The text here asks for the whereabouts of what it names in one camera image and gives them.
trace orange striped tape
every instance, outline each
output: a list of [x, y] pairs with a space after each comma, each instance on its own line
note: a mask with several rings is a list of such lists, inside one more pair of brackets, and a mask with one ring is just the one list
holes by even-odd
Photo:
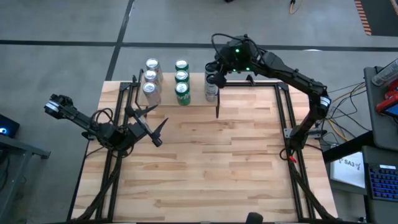
[[356, 10], [358, 10], [359, 18], [361, 19], [365, 34], [372, 35], [372, 30], [371, 30], [371, 27], [369, 26], [368, 19], [366, 18], [366, 14], [365, 14], [365, 11], [363, 10], [361, 1], [355, 1], [355, 6], [356, 6]]

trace white paper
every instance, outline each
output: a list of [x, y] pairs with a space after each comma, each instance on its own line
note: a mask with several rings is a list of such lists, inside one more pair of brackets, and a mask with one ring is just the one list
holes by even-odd
[[365, 188], [362, 152], [343, 157], [330, 164], [330, 178]]

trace red object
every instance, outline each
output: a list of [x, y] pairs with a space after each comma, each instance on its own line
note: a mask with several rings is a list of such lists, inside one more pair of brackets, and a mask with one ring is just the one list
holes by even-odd
[[394, 94], [398, 93], [398, 79], [390, 83], [388, 86], [388, 91], [384, 94], [385, 99], [389, 99], [390, 97], [394, 96]]
[[294, 157], [293, 156], [289, 156], [289, 159], [292, 161], [292, 162], [294, 162], [294, 163], [296, 163], [297, 161], [294, 159]]
[[391, 96], [388, 100], [384, 100], [376, 106], [376, 110], [379, 113], [382, 113], [384, 110], [394, 106], [398, 103], [398, 92], [395, 95]]
[[390, 83], [387, 93], [384, 94], [384, 98], [385, 100], [376, 106], [378, 113], [383, 113], [386, 109], [398, 103], [398, 79]]

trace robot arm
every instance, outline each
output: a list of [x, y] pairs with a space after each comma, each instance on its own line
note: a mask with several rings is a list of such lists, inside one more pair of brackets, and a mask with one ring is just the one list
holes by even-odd
[[153, 110], [155, 107], [153, 106], [145, 110], [134, 110], [131, 106], [128, 106], [126, 108], [127, 115], [133, 117], [137, 122], [134, 124], [129, 123], [127, 126], [116, 126], [112, 122], [98, 123], [94, 120], [94, 116], [88, 117], [79, 112], [74, 107], [72, 99], [63, 95], [53, 94], [49, 102], [44, 106], [44, 110], [56, 119], [68, 119], [79, 125], [85, 130], [82, 135], [87, 139], [89, 139], [89, 136], [95, 136], [98, 142], [107, 149], [126, 152], [127, 149], [133, 147], [136, 142], [147, 134], [157, 147], [162, 144], [160, 131], [167, 119], [153, 132], [141, 119], [142, 115]]
[[216, 49], [216, 60], [206, 65], [207, 70], [214, 71], [214, 81], [219, 88], [225, 86], [227, 73], [252, 71], [255, 75], [278, 78], [308, 95], [310, 111], [301, 124], [293, 127], [289, 138], [289, 146], [293, 151], [302, 149], [310, 128], [327, 115], [331, 101], [326, 86], [302, 75], [299, 70], [286, 66], [282, 59], [272, 52], [260, 49], [247, 35], [231, 37], [214, 34], [212, 39], [216, 35], [232, 38], [220, 51]]

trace blue backlit keyboard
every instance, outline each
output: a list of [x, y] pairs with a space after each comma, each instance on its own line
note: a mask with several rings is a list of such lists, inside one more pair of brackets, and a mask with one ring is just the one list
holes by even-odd
[[398, 170], [368, 167], [373, 199], [398, 202]]

